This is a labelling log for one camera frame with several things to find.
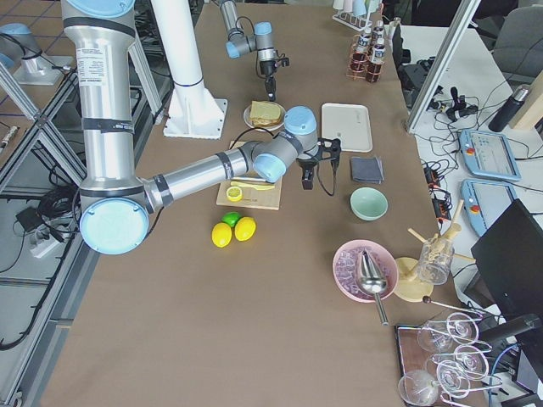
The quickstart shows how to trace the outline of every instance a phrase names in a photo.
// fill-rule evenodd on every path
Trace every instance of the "brown paper surface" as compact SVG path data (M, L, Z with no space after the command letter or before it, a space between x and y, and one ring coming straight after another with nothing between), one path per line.
M271 21L274 42L291 66L277 73L277 102L309 106L320 128L323 103L369 108L373 151L383 159L389 200L381 219L350 211L358 187L350 153L342 156L336 196L301 187L294 164L283 178L278 211L243 209L257 222L247 242L213 246L213 225L229 210L218 187L195 193L162 214L150 238L121 256L103 256L43 397L43 406L175 405L221 407L402 406L392 327L374 304L345 297L333 255L353 239L373 240L395 257L418 257L437 232L415 140L407 135L400 83L391 59L375 84L345 76L353 31L330 8L238 4L255 23ZM154 129L137 174L151 177L228 148L246 126L242 113L265 97L254 54L227 58L220 10L204 6L197 27L205 85L228 98L221 140L173 139ZM265 139L249 133L245 140ZM322 180L332 185L327 163ZM434 299L455 302L451 282ZM391 324L421 324L439 312L396 296L383 301Z

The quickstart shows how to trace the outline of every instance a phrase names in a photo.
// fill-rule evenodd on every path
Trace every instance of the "plate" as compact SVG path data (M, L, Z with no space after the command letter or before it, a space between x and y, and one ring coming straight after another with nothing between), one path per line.
M387 289L381 298L387 298L398 284L398 267L392 254L383 246L370 240L351 240L341 246L333 256L333 278L339 289L350 299L359 303L373 303L372 295L364 293L355 281L356 255L366 250L387 279Z
M284 109L283 106L281 106L280 104L277 104L277 106L279 106L279 108L281 109L281 122L277 123L276 125L270 125L270 126L259 125L259 127L262 127L262 128L264 128L266 130L269 130L269 131L274 131L274 130L280 129L283 126L286 112L285 112L285 109ZM250 115L251 115L251 105L247 106L247 108L244 110L244 122L249 127L255 128L255 125L253 125L253 122L249 118Z

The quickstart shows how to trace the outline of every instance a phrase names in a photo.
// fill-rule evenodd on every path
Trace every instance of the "bread slice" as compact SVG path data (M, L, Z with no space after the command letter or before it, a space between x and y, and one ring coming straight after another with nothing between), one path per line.
M256 102L251 103L251 112L249 120L253 125L277 125L283 119L281 107L274 102Z

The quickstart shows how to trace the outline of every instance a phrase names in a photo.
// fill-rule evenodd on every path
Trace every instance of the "white pillar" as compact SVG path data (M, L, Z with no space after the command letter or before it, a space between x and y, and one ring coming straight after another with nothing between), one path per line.
M188 0L151 3L175 82L165 136L221 138L227 100L205 88Z

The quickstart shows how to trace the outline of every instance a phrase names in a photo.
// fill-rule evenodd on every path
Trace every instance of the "bottle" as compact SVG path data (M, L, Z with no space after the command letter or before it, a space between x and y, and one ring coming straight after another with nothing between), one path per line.
M384 64L384 38L379 38L372 50L372 56L367 65L366 81L373 83L379 80Z
M370 47L373 47L377 44L379 38L384 38L384 23L382 20L379 20L372 31L372 40L370 42Z
M515 92L506 100L501 106L498 113L495 114L494 119L489 123L489 129L494 132L502 131L509 120L518 112L523 106L526 97L529 94L529 86L521 85Z
M367 27L362 34L358 36L355 51L351 57L350 70L353 72L363 72L367 65L367 48L372 39L372 29Z

